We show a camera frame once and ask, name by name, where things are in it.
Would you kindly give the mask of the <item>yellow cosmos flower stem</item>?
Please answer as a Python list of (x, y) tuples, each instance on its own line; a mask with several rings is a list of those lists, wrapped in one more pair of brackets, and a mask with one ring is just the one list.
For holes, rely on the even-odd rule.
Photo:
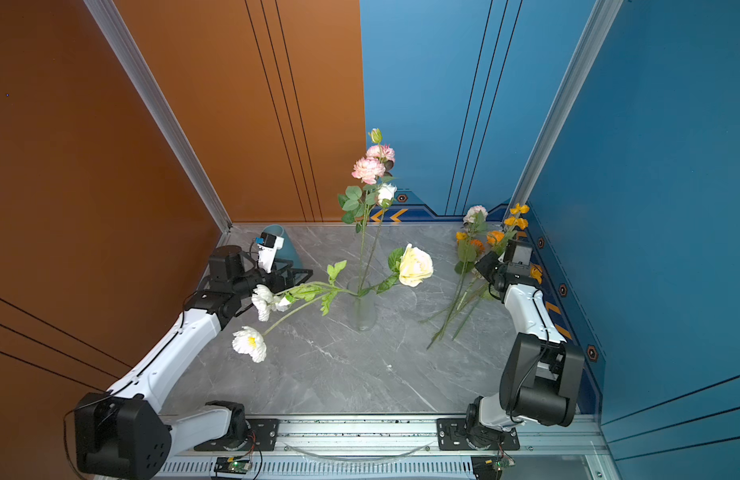
[(543, 271), (532, 262), (533, 248), (524, 234), (529, 226), (525, 218), (529, 211), (530, 207), (526, 204), (517, 203), (510, 207), (509, 216), (504, 220), (501, 229), (489, 232), (487, 238), (491, 251), (498, 253), (504, 262), (528, 266), (529, 276), (541, 284)]

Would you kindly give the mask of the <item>white poppy fuzzy green stem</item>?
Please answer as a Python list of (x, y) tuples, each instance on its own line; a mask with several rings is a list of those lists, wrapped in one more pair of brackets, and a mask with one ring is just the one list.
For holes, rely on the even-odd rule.
[(241, 355), (249, 356), (253, 362), (262, 363), (268, 353), (266, 336), (285, 320), (300, 313), (308, 307), (318, 305), (322, 316), (327, 316), (336, 299), (344, 294), (354, 296), (347, 288), (341, 287), (337, 280), (344, 272), (348, 262), (338, 261), (327, 266), (326, 281), (311, 281), (292, 287), (280, 293), (271, 292), (264, 284), (266, 272), (260, 268), (254, 270), (255, 276), (247, 281), (252, 306), (257, 312), (259, 322), (267, 323), (273, 314), (282, 316), (264, 332), (253, 326), (244, 326), (233, 334), (232, 348)]

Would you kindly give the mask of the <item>pink rose spray with leaves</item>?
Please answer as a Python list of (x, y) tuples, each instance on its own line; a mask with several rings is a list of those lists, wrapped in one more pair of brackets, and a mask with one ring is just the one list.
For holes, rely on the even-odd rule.
[[(357, 227), (354, 220), (354, 213), (359, 212), (359, 200), (363, 197), (363, 187), (376, 183), (391, 183), (393, 180), (391, 170), (396, 163), (396, 153), (390, 145), (384, 144), (384, 136), (379, 128), (370, 130), (368, 137), (371, 145), (368, 147), (364, 156), (354, 163), (351, 172), (351, 176), (359, 182), (359, 185), (350, 185), (343, 194), (339, 195), (339, 205), (344, 212), (342, 221), (346, 224), (353, 225), (356, 232)], [(368, 258), (370, 250), (369, 252), (366, 252), (366, 250), (365, 239), (365, 258)], [(358, 275), (357, 293), (360, 281), (359, 276), (364, 272), (365, 266), (365, 263), (361, 261), (360, 263), (361, 269)]]

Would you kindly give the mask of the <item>pink peony flower stem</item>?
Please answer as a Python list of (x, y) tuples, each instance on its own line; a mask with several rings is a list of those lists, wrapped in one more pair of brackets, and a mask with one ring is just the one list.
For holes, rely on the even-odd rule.
[(481, 205), (471, 207), (463, 218), (463, 226), (456, 233), (458, 261), (454, 271), (458, 274), (455, 294), (449, 306), (431, 317), (431, 320), (445, 315), (442, 326), (433, 335), (429, 347), (444, 338), (450, 324), (456, 318), (468, 293), (467, 277), (474, 270), (477, 261), (486, 252), (482, 237), (487, 230), (488, 211)]

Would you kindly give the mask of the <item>single white rose stem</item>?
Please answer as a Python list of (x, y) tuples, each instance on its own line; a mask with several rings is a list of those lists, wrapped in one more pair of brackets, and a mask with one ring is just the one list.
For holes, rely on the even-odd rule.
[(365, 280), (367, 279), (381, 231), (381, 226), (379, 226), (369, 256), (365, 258), (365, 239), (368, 223), (370, 220), (377, 220), (383, 223), (386, 212), (393, 205), (396, 192), (397, 187), (391, 183), (376, 183), (363, 187), (363, 197), (359, 200), (359, 212), (354, 213), (357, 232), (361, 234), (360, 261), (365, 263), (364, 272), (359, 276), (359, 293), (362, 292)]

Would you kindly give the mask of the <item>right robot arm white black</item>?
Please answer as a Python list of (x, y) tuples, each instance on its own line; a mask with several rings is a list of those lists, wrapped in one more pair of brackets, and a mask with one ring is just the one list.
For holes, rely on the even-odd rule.
[(477, 398), (467, 410), (466, 439), (477, 450), (504, 449), (527, 421), (568, 427), (576, 415), (585, 355), (545, 308), (532, 253), (531, 244), (511, 240), (503, 254), (489, 253), (477, 263), (488, 293), (507, 308), (517, 332), (499, 392)]

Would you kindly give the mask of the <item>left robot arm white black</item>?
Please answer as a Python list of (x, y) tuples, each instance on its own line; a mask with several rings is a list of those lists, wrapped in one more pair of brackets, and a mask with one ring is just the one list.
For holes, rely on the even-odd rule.
[(154, 348), (108, 390), (85, 395), (65, 415), (65, 453), (79, 478), (151, 479), (172, 456), (205, 443), (254, 450), (255, 431), (241, 403), (212, 401), (173, 417), (161, 410), (194, 358), (242, 313), (257, 286), (280, 293), (313, 275), (272, 248), (260, 246), (259, 253), (253, 257), (236, 245), (216, 248), (208, 275)]

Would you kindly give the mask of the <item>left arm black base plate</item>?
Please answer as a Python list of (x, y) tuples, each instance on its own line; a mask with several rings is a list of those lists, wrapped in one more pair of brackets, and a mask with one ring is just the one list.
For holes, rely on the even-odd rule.
[(242, 440), (227, 434), (219, 439), (203, 442), (193, 448), (197, 452), (245, 453), (251, 450), (272, 452), (276, 448), (280, 420), (276, 418), (247, 419), (246, 435)]

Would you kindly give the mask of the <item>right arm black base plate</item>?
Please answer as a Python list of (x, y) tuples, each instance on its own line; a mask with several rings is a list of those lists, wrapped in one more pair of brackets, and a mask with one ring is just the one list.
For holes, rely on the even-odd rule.
[(515, 429), (499, 431), (476, 423), (468, 426), (465, 418), (436, 420), (438, 447), (441, 451), (519, 451)]

